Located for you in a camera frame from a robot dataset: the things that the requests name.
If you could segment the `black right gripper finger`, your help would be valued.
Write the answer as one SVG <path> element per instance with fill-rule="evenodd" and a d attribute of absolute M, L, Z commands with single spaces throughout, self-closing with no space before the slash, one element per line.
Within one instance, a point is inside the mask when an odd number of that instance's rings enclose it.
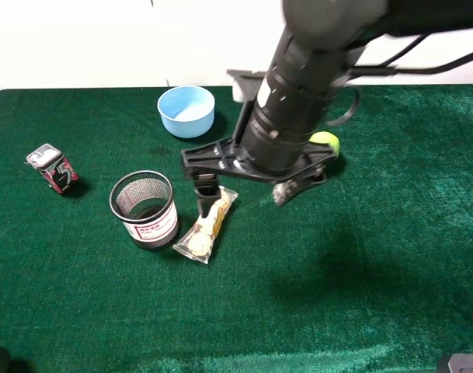
<path fill-rule="evenodd" d="M 300 180 L 288 180 L 273 187 L 273 200 L 277 206 L 284 206 L 299 194 L 323 184 L 327 180 L 325 173 L 319 173 Z"/>

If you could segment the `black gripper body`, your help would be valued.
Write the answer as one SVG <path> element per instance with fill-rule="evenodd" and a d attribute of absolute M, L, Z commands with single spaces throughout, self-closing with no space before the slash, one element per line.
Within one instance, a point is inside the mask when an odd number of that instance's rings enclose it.
<path fill-rule="evenodd" d="M 194 183 L 216 183 L 219 176 L 261 183 L 302 180 L 322 173 L 325 164 L 333 159 L 334 148 L 330 144 L 309 142 L 291 169 L 278 174 L 250 162 L 243 149 L 231 138 L 181 151 L 184 174 Z"/>

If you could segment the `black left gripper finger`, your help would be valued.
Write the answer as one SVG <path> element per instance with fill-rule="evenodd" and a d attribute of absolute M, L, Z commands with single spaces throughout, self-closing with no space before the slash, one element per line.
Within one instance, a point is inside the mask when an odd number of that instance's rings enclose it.
<path fill-rule="evenodd" d="M 221 190 L 215 174 L 201 174 L 193 178 L 197 206 L 202 218 L 209 215 L 211 207 L 221 198 Z"/>

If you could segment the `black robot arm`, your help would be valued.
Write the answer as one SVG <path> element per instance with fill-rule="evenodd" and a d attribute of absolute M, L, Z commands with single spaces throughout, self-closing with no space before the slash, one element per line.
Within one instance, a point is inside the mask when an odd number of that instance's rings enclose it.
<path fill-rule="evenodd" d="M 280 42 L 234 134 L 181 153 L 202 216 L 221 195 L 219 175 L 272 183 L 279 205 L 325 181 L 336 153 L 311 136 L 338 90 L 353 78 L 399 73 L 358 65 L 372 40 L 473 28 L 473 1 L 285 1 L 282 9 Z"/>

